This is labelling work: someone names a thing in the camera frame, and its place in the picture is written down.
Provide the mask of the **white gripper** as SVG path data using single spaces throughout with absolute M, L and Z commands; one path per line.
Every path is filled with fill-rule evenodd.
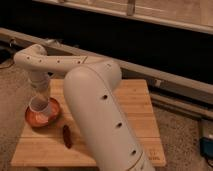
M 31 71 L 30 82 L 35 89 L 36 96 L 43 102 L 50 98 L 50 77 L 46 72 Z

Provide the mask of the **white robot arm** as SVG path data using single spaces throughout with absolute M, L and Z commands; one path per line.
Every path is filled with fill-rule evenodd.
M 28 72 L 37 91 L 29 109 L 44 123 L 55 117 L 49 74 L 65 75 L 65 101 L 100 171 L 155 171 L 113 94 L 122 79 L 114 60 L 49 56 L 43 46 L 34 44 L 18 51 L 14 61 Z

